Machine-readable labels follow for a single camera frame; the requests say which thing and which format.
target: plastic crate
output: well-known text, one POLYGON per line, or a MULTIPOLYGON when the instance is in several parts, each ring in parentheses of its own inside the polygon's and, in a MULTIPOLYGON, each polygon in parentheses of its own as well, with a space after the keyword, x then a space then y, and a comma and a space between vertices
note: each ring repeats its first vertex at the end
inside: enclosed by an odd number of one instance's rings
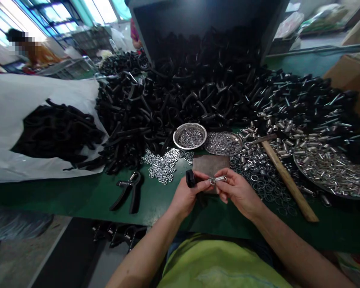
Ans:
POLYGON ((72 38, 90 58, 95 58, 98 50, 113 51, 109 43, 111 36, 104 27, 96 27, 91 30, 74 33, 72 38))
POLYGON ((54 66, 37 72, 37 76, 45 76, 64 80, 79 80, 92 77, 98 69, 88 57, 67 59, 54 66))

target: wooden hammer handle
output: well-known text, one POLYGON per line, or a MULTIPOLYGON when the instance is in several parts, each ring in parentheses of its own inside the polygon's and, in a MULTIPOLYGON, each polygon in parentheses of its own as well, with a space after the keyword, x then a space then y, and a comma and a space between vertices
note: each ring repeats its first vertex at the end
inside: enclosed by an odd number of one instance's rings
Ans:
POLYGON ((293 181, 292 177, 285 169, 284 165, 281 163, 280 159, 278 158, 268 141, 263 141, 261 142, 261 144, 263 145, 269 158, 271 158, 273 164, 276 166, 276 169, 279 172, 288 190, 291 192, 293 198, 296 200, 296 203, 299 206, 301 212, 303 213, 305 219, 308 222, 319 222, 319 218, 317 218, 315 212, 313 212, 312 208, 309 206, 304 196, 301 194, 299 188, 296 186, 296 183, 293 181))

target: hammer head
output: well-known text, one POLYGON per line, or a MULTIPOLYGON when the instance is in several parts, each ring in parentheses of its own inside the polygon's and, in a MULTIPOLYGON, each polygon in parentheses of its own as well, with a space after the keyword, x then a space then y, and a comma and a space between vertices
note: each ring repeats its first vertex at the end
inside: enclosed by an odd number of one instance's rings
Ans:
POLYGON ((260 143, 260 142, 264 142, 264 141, 269 141, 269 140, 273 140, 273 139, 276 139, 277 138, 277 135, 276 134, 269 134, 267 136, 263 136, 263 137, 260 137, 258 138, 256 141, 254 141, 252 143, 253 144, 257 144, 257 143, 260 143))

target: window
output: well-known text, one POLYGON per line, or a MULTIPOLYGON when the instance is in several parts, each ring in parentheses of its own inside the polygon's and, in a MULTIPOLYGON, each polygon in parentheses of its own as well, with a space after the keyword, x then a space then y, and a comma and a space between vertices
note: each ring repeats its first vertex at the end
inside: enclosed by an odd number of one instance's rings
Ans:
POLYGON ((129 8, 124 0, 82 0, 94 22, 107 24, 128 21, 131 18, 129 8))
POLYGON ((132 18, 129 8, 126 6, 124 0, 111 0, 120 16, 120 20, 130 20, 132 18))
POLYGON ((62 39, 82 23, 70 1, 14 0, 47 34, 62 39))
POLYGON ((27 16, 16 7, 16 5, 5 5, 6 1, 0 2, 0 44, 7 46, 9 44, 6 32, 9 29, 15 28, 21 31, 30 33, 38 41, 43 40, 44 34, 27 18, 27 16))
POLYGON ((117 22, 117 17, 109 0, 84 0, 96 23, 107 24, 117 22))

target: hand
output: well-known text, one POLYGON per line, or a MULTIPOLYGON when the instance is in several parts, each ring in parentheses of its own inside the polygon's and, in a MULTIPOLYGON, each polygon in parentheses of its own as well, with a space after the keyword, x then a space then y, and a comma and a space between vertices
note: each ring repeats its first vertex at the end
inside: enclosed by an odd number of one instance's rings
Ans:
POLYGON ((228 203, 230 198, 241 214, 251 221, 262 214, 266 206, 243 176, 229 168, 218 171, 215 177, 222 175, 226 175, 227 182, 216 182, 216 190, 225 204, 228 203))
POLYGON ((175 195, 168 210, 174 211, 185 219, 193 209, 196 202, 196 194, 201 191, 212 190, 213 187, 209 182, 209 176, 194 171, 196 178, 202 180, 198 182, 194 188, 189 188, 185 176, 180 180, 179 186, 177 186, 175 195))

